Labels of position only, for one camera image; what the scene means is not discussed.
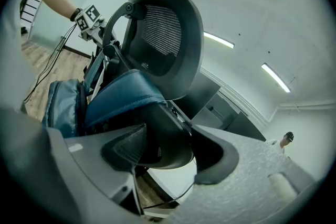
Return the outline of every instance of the black wristband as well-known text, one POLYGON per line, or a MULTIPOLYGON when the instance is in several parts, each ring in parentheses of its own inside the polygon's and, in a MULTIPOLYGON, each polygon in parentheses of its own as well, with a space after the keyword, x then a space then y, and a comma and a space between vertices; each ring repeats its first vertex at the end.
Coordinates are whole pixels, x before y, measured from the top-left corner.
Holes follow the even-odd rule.
POLYGON ((70 17, 70 21, 74 21, 76 16, 78 15, 78 13, 80 13, 82 11, 81 8, 76 8, 75 12, 72 14, 72 16, 70 17))

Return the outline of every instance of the black cap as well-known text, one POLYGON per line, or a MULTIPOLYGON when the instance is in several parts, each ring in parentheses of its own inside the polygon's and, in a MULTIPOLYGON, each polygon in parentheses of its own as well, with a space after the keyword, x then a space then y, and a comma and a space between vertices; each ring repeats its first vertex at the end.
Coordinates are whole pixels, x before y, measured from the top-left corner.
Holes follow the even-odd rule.
POLYGON ((292 132, 288 132, 287 134, 285 134, 285 136, 287 137, 287 139, 292 142, 294 139, 294 135, 292 132))

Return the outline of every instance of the chair headrest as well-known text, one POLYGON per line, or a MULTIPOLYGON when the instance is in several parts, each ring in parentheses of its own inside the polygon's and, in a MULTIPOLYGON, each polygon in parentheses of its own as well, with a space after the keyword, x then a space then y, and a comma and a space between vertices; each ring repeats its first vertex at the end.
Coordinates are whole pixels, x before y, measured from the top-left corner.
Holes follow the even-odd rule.
POLYGON ((203 24, 191 0, 129 0, 145 7, 144 19, 131 18, 122 54, 140 69, 166 100, 184 97, 203 57, 203 24))

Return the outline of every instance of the person wearing cap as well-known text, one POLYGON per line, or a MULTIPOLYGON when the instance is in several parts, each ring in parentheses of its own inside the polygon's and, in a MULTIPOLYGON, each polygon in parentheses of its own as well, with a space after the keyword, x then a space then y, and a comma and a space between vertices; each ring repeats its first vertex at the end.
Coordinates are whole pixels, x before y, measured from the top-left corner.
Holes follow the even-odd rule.
POLYGON ((283 136, 282 140, 279 141, 276 139, 272 139, 272 140, 267 140, 266 143, 274 147, 274 149, 276 149, 277 151, 281 153, 285 153, 284 147, 287 146, 290 142, 292 142, 293 139, 294 139, 293 133, 288 132, 283 136))

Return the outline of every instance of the fluorescent light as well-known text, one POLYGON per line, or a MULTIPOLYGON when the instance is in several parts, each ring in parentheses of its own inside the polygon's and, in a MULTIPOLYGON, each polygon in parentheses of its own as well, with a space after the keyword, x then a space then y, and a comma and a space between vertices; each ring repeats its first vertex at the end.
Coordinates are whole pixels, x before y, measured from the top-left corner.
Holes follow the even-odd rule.
POLYGON ((285 85, 285 83, 280 79, 280 77, 265 63, 261 66, 267 73, 269 73, 272 78, 284 89, 285 92, 290 92, 290 89, 285 85))
POLYGON ((207 32, 204 32, 204 36, 208 37, 208 38, 211 38, 211 39, 213 39, 213 40, 215 40, 217 42, 220 42, 220 43, 226 45, 227 47, 230 47, 231 49, 233 49, 233 47, 235 46, 233 43, 231 43, 229 41, 226 41, 226 40, 223 40, 222 38, 216 37, 214 35, 211 35, 211 34, 209 34, 207 32))

